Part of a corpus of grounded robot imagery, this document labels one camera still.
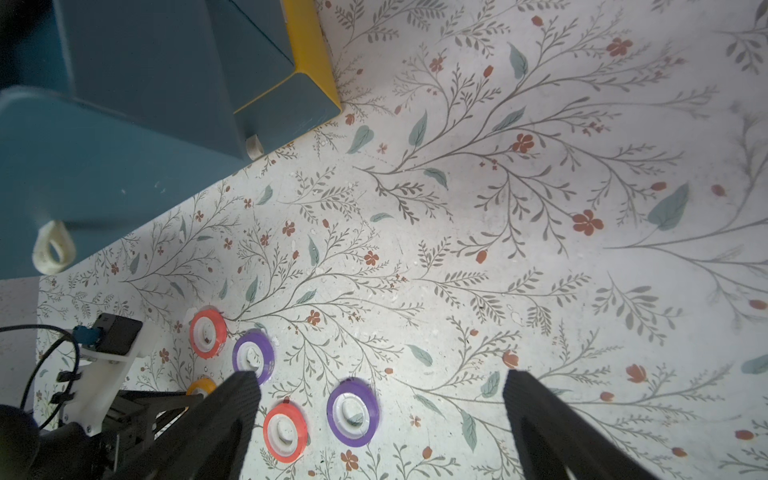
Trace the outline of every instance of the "black cable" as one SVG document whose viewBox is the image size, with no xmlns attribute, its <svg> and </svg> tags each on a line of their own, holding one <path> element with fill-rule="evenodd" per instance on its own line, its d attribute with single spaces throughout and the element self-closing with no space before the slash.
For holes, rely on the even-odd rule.
<svg viewBox="0 0 768 480">
<path fill-rule="evenodd" d="M 20 409 L 24 409 L 24 405 L 27 403 L 27 396 L 29 395 L 29 389 L 32 388 L 32 383 L 35 381 L 35 375 L 38 374 L 38 370 L 40 367 L 43 366 L 43 363 L 45 363 L 45 360 L 48 359 L 49 356 L 58 348 L 59 345 L 64 343 L 66 338 L 60 337 L 58 340 L 53 342 L 51 346 L 48 347 L 48 350 L 45 351 L 42 357 L 40 357 L 40 361 L 38 361 L 38 364 L 35 366 L 35 370 L 32 371 L 32 374 L 29 376 L 29 380 L 27 380 L 27 386 L 24 388 L 24 395 L 22 396 L 22 404 L 19 406 Z"/>
<path fill-rule="evenodd" d="M 42 323 L 3 326 L 3 327 L 0 327 L 0 333 L 13 332 L 16 330 L 37 330 L 37 329 L 53 330 L 54 332 L 59 332 L 62 335 L 63 339 L 66 339 L 67 341 L 71 342 L 72 345 L 74 346 L 74 368 L 72 369 L 72 377 L 69 379 L 69 382 L 67 383 L 67 388 L 64 390 L 64 395 L 66 396 L 69 394 L 69 391 L 72 389 L 74 378 L 77 376 L 78 368 L 80 367 L 80 346 L 78 345 L 77 340 L 74 339 L 74 336 L 72 336 L 71 333 L 69 333 L 67 330 L 62 329 L 60 327 L 53 326 L 53 325 L 45 325 Z M 61 409 L 61 403 L 56 405 L 56 408 L 54 409 L 53 413 L 45 420 L 45 422 L 43 422 L 42 425 L 40 425 L 40 430 L 45 428 L 45 426 L 47 426 L 48 423 L 50 423 L 51 420 L 54 419 L 54 417 L 56 416 L 56 414 L 60 409 Z"/>
</svg>

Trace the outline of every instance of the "red tape roll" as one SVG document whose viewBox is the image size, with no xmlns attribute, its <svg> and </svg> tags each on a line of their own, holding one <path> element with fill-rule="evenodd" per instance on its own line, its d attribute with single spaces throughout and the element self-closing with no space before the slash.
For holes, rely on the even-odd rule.
<svg viewBox="0 0 768 480">
<path fill-rule="evenodd" d="M 276 442 L 281 442 L 280 439 L 276 438 L 276 425 L 273 425 L 273 427 L 270 428 L 270 422 L 274 421 L 275 415 L 284 415 L 288 417 L 288 419 L 293 423 L 293 426 L 296 428 L 296 439 L 294 440 L 296 443 L 296 449 L 293 450 L 293 453 L 290 453 L 289 455 L 281 455 L 273 445 L 273 439 L 275 439 Z M 266 418 L 264 419 L 263 432 L 266 449 L 270 451 L 270 454 L 272 454 L 272 456 L 278 462 L 282 463 L 295 462 L 304 452 L 307 439 L 309 438 L 306 431 L 306 421 L 304 420 L 303 415 L 301 415 L 301 412 L 298 408 L 291 405 L 287 401 L 279 404 L 266 414 Z"/>
<path fill-rule="evenodd" d="M 202 359 L 212 359 L 224 348 L 227 341 L 227 324 L 216 310 L 199 312 L 190 325 L 192 350 Z"/>
</svg>

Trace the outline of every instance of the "purple tape roll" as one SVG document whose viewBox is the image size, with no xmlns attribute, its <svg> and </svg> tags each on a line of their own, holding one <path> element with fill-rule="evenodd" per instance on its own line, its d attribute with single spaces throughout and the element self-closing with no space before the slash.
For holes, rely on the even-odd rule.
<svg viewBox="0 0 768 480">
<path fill-rule="evenodd" d="M 252 370 L 244 362 L 245 350 L 255 346 L 261 351 L 261 356 L 264 361 L 264 367 L 261 370 L 261 375 L 256 379 L 257 383 L 261 385 L 270 379 L 272 371 L 275 369 L 275 351 L 272 348 L 272 343 L 269 337 L 267 337 L 261 330 L 249 330 L 237 340 L 235 348 L 232 350 L 232 366 L 236 372 L 241 370 Z"/>
<path fill-rule="evenodd" d="M 345 427 L 342 426 L 342 428 L 340 428 L 341 425 L 345 425 L 347 422 L 347 420 L 340 415 L 341 402 L 344 401 L 345 397 L 353 399 L 355 402 L 362 400 L 362 403 L 365 404 L 365 409 L 367 409 L 367 412 L 363 414 L 364 420 L 362 420 L 361 423 L 363 425 L 367 424 L 368 429 L 365 432 L 360 432 L 362 434 L 360 436 L 354 435 L 354 438 L 348 436 L 345 432 L 342 432 L 343 429 L 346 429 Z M 326 414 L 328 417 L 328 424 L 330 425 L 333 434 L 341 440 L 342 443 L 350 447 L 363 447 L 368 445 L 373 438 L 373 434 L 376 433 L 376 427 L 379 426 L 379 404 L 376 403 L 376 396 L 373 395 L 373 392 L 371 392 L 368 385 L 360 379 L 346 379 L 333 390 L 331 396 L 328 398 Z M 359 427 L 352 425 L 352 430 L 354 429 L 359 429 Z"/>
</svg>

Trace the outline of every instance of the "tape roll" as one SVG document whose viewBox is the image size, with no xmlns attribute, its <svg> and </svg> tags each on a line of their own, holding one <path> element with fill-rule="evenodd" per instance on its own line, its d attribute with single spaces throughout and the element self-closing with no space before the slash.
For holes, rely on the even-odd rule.
<svg viewBox="0 0 768 480">
<path fill-rule="evenodd" d="M 232 366 L 236 372 L 252 371 L 258 377 L 259 385 L 265 383 L 272 376 L 275 369 L 275 350 L 272 348 L 270 338 L 261 330 L 249 330 L 235 343 L 232 351 Z"/>
<path fill-rule="evenodd" d="M 211 392 L 216 389 L 216 383 L 208 377 L 203 377 L 195 382 L 192 382 L 190 388 L 187 389 L 187 395 L 195 395 L 202 393 L 203 397 L 209 396 Z"/>
<path fill-rule="evenodd" d="M 192 350 L 203 359 L 212 359 L 224 348 L 227 341 L 227 324 L 214 309 L 198 312 L 190 324 Z"/>
<path fill-rule="evenodd" d="M 363 447 L 379 426 L 379 404 L 368 385 L 347 379 L 331 393 L 326 408 L 333 434 L 350 447 Z"/>
<path fill-rule="evenodd" d="M 309 438 L 304 416 L 287 400 L 266 414 L 263 432 L 266 449 L 282 463 L 295 462 Z"/>
</svg>

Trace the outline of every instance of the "white tape core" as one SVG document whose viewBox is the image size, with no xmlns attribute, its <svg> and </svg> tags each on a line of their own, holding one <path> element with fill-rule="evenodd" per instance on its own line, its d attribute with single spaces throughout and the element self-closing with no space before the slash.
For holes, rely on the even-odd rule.
<svg viewBox="0 0 768 480">
<path fill-rule="evenodd" d="M 194 344 L 203 352 L 209 352 L 214 347 L 216 342 L 216 326 L 213 320 L 207 316 L 202 316 L 197 319 L 197 323 L 194 324 Z"/>
<path fill-rule="evenodd" d="M 342 393 L 333 401 L 333 423 L 348 439 L 359 439 L 368 432 L 371 415 L 360 397 Z"/>
<path fill-rule="evenodd" d="M 272 448 L 283 457 L 290 457 L 299 446 L 299 433 L 293 421 L 282 413 L 278 413 L 266 426 L 266 436 Z"/>
<path fill-rule="evenodd" d="M 264 357 L 256 343 L 244 342 L 237 350 L 237 368 L 240 371 L 256 372 L 260 376 L 264 370 Z"/>
<path fill-rule="evenodd" d="M 208 396 L 208 392 L 206 392 L 201 388 L 196 388 L 195 390 L 192 390 L 192 395 L 197 395 L 198 393 L 200 393 L 203 396 L 203 398 Z"/>
</svg>

